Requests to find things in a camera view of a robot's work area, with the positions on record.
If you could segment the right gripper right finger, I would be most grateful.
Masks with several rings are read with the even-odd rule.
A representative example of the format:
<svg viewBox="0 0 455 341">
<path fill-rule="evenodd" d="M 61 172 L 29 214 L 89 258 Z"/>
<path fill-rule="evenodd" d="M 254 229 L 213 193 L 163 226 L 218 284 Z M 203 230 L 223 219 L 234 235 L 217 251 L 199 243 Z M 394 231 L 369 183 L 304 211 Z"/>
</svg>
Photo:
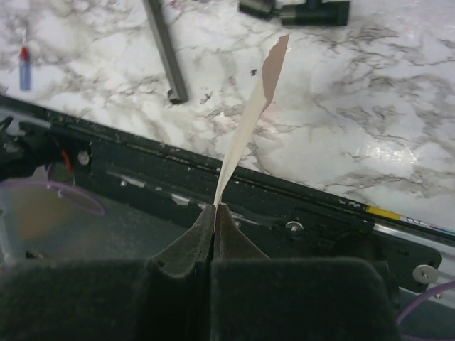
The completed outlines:
<svg viewBox="0 0 455 341">
<path fill-rule="evenodd" d="M 260 307 L 255 267 L 269 259 L 235 224 L 227 205 L 217 206 L 212 261 L 212 339 L 253 340 Z"/>
</svg>

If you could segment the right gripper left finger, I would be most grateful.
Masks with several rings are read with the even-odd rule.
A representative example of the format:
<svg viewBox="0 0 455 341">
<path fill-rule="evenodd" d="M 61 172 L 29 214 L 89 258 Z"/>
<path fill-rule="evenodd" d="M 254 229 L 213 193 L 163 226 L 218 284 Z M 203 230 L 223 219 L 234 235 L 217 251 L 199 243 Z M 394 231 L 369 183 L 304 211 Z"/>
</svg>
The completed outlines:
<svg viewBox="0 0 455 341">
<path fill-rule="evenodd" d="M 210 263 L 216 209 L 153 257 L 147 302 L 148 340 L 210 339 Z"/>
</svg>

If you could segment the brown paper letter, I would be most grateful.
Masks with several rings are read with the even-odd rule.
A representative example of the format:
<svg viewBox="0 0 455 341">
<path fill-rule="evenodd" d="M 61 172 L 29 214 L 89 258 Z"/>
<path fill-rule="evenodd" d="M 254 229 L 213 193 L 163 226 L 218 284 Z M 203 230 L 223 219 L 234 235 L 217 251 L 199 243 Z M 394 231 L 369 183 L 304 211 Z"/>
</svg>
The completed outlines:
<svg viewBox="0 0 455 341">
<path fill-rule="evenodd" d="M 245 105 L 239 124 L 224 156 L 213 201 L 215 206 L 221 203 L 223 191 L 253 135 L 259 117 L 273 102 L 288 43 L 288 34 L 279 37 L 263 62 L 258 81 Z"/>
</svg>

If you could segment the black metal T bar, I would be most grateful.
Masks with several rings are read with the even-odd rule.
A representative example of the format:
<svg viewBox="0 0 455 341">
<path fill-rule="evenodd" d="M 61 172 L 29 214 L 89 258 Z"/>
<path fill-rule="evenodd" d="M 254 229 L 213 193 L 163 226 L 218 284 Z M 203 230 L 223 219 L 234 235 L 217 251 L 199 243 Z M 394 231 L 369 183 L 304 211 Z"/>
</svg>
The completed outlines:
<svg viewBox="0 0 455 341">
<path fill-rule="evenodd" d="M 144 0 L 143 4 L 170 86 L 168 100 L 172 104 L 186 103 L 188 101 L 188 92 L 173 49 L 171 35 L 161 9 L 161 2 Z"/>
</svg>

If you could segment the black pipe tee fitting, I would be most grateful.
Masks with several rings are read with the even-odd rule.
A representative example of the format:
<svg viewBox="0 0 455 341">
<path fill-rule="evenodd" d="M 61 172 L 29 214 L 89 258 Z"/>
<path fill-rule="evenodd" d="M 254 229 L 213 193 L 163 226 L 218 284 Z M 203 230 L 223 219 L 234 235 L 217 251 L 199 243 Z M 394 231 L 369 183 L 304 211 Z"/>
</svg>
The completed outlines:
<svg viewBox="0 0 455 341">
<path fill-rule="evenodd" d="M 347 26 L 350 1 L 305 1 L 277 7 L 277 1 L 244 0 L 238 2 L 238 10 L 264 21 L 278 18 L 283 26 Z"/>
</svg>

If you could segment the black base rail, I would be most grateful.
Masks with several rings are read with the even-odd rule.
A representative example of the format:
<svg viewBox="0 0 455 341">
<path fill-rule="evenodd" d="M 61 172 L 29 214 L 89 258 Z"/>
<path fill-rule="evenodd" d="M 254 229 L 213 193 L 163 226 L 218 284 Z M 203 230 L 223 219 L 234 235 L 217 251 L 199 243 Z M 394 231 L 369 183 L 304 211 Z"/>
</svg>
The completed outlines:
<svg viewBox="0 0 455 341">
<path fill-rule="evenodd" d="M 62 168 L 80 188 L 180 226 L 215 196 L 221 163 L 213 158 L 5 96 L 1 115 L 21 130 L 6 135 L 8 176 Z M 241 167 L 223 202 L 268 255 L 383 261 L 402 288 L 416 293 L 442 278 L 441 248 L 449 238 L 427 223 Z"/>
</svg>

